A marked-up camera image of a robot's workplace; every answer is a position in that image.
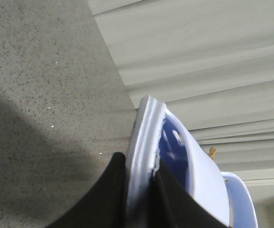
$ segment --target speckled concrete surface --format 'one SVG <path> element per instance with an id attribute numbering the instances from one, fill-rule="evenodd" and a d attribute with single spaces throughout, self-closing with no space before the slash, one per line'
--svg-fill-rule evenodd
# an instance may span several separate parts
<path id="1" fill-rule="evenodd" d="M 65 213 L 134 118 L 86 1 L 0 0 L 0 227 Z"/>

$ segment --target white handle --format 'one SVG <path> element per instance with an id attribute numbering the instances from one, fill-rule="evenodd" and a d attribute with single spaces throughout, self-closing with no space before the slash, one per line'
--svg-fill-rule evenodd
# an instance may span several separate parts
<path id="1" fill-rule="evenodd" d="M 257 217 L 249 191 L 242 180 L 231 172 L 221 172 L 226 179 L 227 194 L 234 213 L 234 228 L 258 228 Z"/>

